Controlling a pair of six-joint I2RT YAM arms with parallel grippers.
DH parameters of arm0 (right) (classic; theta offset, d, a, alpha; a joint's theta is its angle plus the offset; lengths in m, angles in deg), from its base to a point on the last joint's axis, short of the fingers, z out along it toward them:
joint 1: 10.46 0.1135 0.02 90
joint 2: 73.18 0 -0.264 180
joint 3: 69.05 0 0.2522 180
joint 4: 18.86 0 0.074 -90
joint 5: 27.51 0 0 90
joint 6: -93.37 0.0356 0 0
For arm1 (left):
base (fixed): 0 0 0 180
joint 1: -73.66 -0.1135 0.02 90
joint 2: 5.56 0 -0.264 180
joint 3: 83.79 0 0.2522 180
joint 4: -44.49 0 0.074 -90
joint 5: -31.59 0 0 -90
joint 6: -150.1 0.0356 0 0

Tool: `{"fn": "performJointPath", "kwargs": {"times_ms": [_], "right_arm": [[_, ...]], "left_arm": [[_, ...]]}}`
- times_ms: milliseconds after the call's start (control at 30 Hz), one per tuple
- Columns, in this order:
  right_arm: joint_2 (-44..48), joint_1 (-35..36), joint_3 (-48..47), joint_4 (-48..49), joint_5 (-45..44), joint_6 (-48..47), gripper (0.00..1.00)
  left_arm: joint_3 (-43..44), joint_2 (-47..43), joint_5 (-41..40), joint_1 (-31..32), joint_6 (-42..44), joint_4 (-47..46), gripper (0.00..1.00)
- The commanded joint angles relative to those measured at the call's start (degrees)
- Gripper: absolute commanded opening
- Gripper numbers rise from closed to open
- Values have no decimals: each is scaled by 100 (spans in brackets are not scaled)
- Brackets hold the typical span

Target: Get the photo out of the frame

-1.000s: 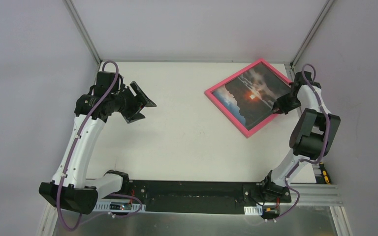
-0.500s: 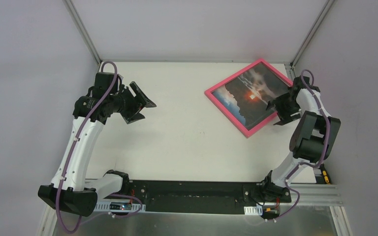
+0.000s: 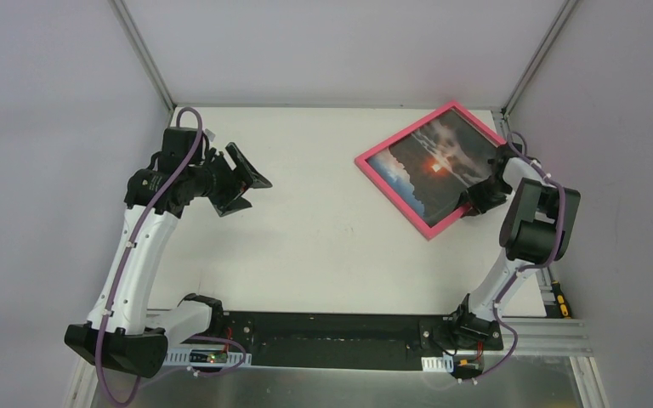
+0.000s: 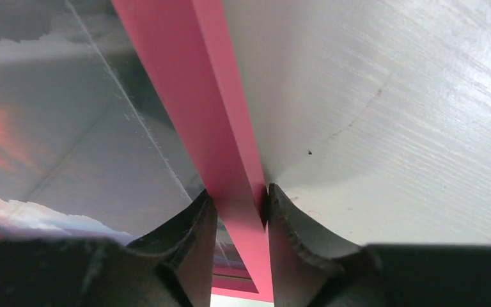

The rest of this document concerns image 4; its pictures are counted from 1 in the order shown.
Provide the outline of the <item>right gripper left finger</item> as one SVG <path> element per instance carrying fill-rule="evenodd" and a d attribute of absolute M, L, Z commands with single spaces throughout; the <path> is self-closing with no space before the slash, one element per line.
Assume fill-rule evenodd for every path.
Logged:
<path fill-rule="evenodd" d="M 203 191 L 122 245 L 104 237 L 0 239 L 0 306 L 208 306 L 217 211 Z"/>

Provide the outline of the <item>sunset landscape photo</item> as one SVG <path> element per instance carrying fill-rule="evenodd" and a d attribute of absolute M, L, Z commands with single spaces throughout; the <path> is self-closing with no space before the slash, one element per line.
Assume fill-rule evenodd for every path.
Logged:
<path fill-rule="evenodd" d="M 203 183 L 110 1 L 0 1 L 0 237 L 126 244 Z"/>

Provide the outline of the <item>pink wooden photo frame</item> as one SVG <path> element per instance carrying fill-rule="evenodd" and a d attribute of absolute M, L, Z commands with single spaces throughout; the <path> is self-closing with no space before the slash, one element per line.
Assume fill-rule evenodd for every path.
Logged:
<path fill-rule="evenodd" d="M 113 5 L 256 289 L 214 292 L 271 302 L 267 188 L 223 3 Z"/>

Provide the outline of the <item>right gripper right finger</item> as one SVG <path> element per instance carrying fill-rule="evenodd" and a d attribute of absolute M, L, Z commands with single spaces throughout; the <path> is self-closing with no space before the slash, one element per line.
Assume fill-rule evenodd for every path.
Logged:
<path fill-rule="evenodd" d="M 491 246 L 367 244 L 336 235 L 268 188 L 276 306 L 491 306 Z"/>

